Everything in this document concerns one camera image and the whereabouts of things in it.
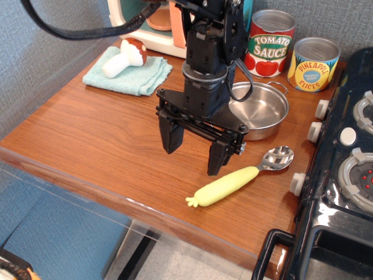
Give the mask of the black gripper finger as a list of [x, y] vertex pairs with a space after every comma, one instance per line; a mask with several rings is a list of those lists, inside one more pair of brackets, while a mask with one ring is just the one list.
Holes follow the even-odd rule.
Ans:
[[225, 166], [235, 149], [232, 145], [231, 138], [221, 136], [214, 141], [209, 150], [209, 161], [207, 173], [209, 176], [218, 175], [222, 166]]
[[178, 121], [168, 116], [165, 112], [159, 113], [159, 129], [164, 150], [171, 154], [182, 144], [184, 128]]

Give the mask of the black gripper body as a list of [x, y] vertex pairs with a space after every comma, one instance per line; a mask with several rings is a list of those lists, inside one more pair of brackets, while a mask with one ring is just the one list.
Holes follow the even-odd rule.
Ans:
[[231, 99], [243, 102], [249, 97], [237, 98], [233, 94], [236, 65], [222, 65], [216, 73], [200, 73], [187, 63], [182, 65], [184, 88], [182, 91], [159, 89], [157, 115], [165, 112], [189, 130], [211, 143], [220, 137], [231, 138], [233, 154], [243, 152], [244, 136], [248, 127], [230, 110]]

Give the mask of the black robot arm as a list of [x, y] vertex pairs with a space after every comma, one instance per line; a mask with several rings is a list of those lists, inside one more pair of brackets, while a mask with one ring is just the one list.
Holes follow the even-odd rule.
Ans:
[[184, 89], [159, 89], [157, 115], [163, 148], [176, 151], [188, 130], [212, 144], [207, 173], [215, 176], [234, 154], [245, 148], [248, 127], [229, 108], [230, 100], [246, 101], [233, 94], [236, 66], [246, 53], [248, 33], [243, 1], [177, 1], [186, 37], [182, 65]]

